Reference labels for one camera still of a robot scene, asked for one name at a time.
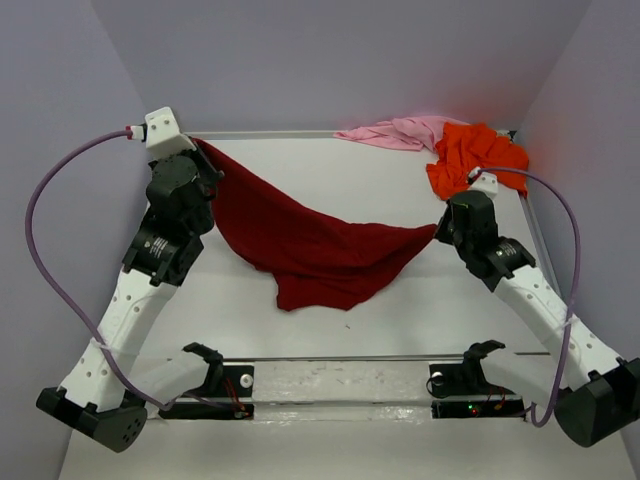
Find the dark red t shirt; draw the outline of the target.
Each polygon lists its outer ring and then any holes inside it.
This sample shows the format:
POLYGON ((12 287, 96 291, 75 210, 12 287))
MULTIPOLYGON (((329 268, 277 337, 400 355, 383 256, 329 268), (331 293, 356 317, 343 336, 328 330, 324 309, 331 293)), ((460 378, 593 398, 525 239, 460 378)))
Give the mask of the dark red t shirt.
POLYGON ((434 224, 349 223, 320 213, 216 147, 196 143, 224 174, 211 202, 218 231, 240 258, 273 276, 281 310, 348 311, 391 284, 435 237, 434 224))

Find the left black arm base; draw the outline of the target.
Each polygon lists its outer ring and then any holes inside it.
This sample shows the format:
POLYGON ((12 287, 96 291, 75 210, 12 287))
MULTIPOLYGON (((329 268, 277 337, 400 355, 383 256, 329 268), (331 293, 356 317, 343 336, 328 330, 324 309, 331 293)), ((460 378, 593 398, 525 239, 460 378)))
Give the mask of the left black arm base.
POLYGON ((179 397, 168 410, 158 416, 166 420, 251 420, 254 366, 226 363, 216 350, 191 343, 183 351, 200 357, 208 369, 203 381, 179 397))

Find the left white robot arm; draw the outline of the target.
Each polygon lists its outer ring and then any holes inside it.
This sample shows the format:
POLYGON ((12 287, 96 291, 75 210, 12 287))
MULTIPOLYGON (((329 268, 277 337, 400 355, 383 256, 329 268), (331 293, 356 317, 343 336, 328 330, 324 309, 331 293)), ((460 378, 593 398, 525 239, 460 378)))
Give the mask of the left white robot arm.
POLYGON ((42 390, 37 407, 120 453, 138 438, 148 407, 168 410, 182 396, 215 392, 223 357, 190 343, 137 384, 129 378, 159 314, 204 250, 214 227, 211 202, 222 172, 194 140, 156 153, 146 188, 148 208, 127 249, 112 300, 71 373, 42 390))

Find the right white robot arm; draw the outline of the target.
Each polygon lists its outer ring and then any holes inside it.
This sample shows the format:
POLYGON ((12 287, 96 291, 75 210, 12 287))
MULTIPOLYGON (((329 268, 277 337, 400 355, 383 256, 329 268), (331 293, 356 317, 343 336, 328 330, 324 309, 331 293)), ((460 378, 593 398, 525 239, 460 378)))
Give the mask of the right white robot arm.
POLYGON ((553 397, 539 368, 488 340, 472 344, 456 373, 445 374, 445 396, 456 394, 456 382, 473 392, 503 387, 550 406, 562 431, 584 448, 638 420, 639 361, 624 359, 568 312, 534 257, 499 234, 488 195, 468 190, 447 200, 435 238, 453 246, 467 270, 517 314, 562 367, 565 383, 553 397))

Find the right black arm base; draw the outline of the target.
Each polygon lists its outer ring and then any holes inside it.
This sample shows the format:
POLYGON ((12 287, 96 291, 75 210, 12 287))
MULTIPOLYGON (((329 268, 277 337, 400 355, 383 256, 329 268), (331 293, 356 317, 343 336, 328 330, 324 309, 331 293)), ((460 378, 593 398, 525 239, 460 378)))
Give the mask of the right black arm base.
POLYGON ((436 420, 474 418, 526 419, 529 409, 522 398, 502 385, 490 384, 481 362, 505 345, 496 340, 472 344, 462 359, 454 363, 433 363, 425 383, 432 397, 432 417, 436 420))

